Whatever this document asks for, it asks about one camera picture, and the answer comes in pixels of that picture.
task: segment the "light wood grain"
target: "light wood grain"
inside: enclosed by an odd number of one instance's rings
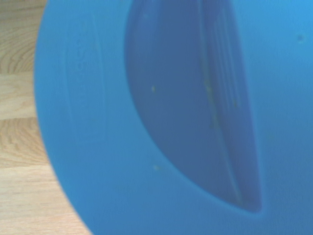
[[[0,73],[33,70],[45,0],[0,0]]]
[[[48,163],[35,118],[0,121],[0,168]]]
[[[0,0],[0,235],[87,235],[41,140],[33,59],[45,0]]]
[[[0,120],[35,116],[33,73],[0,74]]]
[[[0,169],[0,234],[89,234],[49,165]]]

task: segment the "wooden floor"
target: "wooden floor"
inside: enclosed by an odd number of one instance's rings
[[[45,0],[0,0],[0,235],[90,234],[53,174],[37,126],[34,46]]]

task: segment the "wood plank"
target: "wood plank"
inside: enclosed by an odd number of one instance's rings
[[[0,0],[0,73],[33,70],[45,0]]]
[[[50,165],[0,169],[1,234],[89,234]]]
[[[0,169],[47,163],[36,118],[0,120]]]
[[[0,74],[0,120],[35,117],[33,73]]]

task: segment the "blue plastic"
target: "blue plastic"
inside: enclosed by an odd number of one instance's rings
[[[313,231],[313,2],[47,3],[45,147],[94,234]]]

